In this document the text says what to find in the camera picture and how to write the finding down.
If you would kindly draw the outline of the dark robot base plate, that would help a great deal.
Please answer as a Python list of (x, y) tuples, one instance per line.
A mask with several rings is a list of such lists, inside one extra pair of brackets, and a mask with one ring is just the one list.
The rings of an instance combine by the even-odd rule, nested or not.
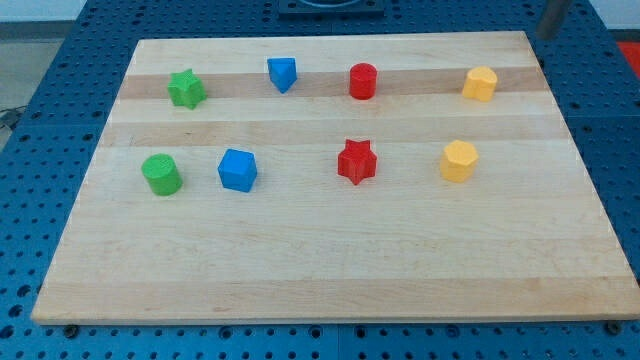
[(279, 19), (304, 17), (373, 16), (383, 17), (385, 0), (277, 0)]

